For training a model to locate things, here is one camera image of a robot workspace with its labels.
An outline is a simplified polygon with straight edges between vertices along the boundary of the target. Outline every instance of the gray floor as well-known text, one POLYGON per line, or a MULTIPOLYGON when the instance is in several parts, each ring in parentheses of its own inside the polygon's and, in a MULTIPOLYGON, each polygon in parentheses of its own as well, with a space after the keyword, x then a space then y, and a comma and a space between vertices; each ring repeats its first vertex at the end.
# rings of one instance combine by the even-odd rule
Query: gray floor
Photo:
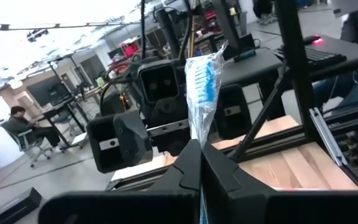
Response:
MULTIPOLYGON (((308 10, 315 9, 324 9, 324 7, 311 7, 308 10)), ((303 35, 324 34, 339 37, 341 21, 334 18, 332 11, 300 12, 300 21, 303 35)), ((254 38, 262 41, 263 46, 274 49, 281 44, 279 35, 267 33, 279 34, 280 29, 277 23, 265 27, 251 24, 249 31, 252 32, 254 38)), ((257 85, 245 87, 244 94, 248 102, 259 99, 257 85)), ((293 91, 286 92, 282 99, 286 113, 300 122, 293 91)), ((339 100, 331 100, 328 103, 329 107, 337 104, 339 100)), ((87 103, 85 106, 90 113, 98 110, 95 104, 87 103)), ((255 119, 261 108, 262 104, 259 101, 250 105, 252 119, 255 119)), ((96 170, 89 144, 85 145, 82 150, 73 148, 66 154, 54 153, 51 161, 40 161, 35 169, 29 166, 29 158, 24 155, 18 161, 0 170, 0 206, 31 187, 36 188, 47 200, 72 190, 103 190, 112 177, 112 174, 101 174, 96 170)), ((31 213, 17 223, 37 223, 37 212, 31 213)))

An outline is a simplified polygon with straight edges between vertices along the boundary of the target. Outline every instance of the wooden board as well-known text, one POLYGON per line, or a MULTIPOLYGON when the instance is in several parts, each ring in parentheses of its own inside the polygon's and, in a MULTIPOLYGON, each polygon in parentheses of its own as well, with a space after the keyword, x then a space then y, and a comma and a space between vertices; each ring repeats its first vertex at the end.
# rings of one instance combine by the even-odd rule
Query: wooden board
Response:
MULTIPOLYGON (((257 138, 297 125, 291 116, 284 116, 266 122, 257 138)), ((238 144, 243 138, 220 141, 213 146, 224 149, 238 144)), ((176 157, 166 154, 164 166, 173 163, 175 159, 176 157)), ((352 180, 316 143, 242 162, 239 166, 263 183, 276 188, 358 190, 352 180)))

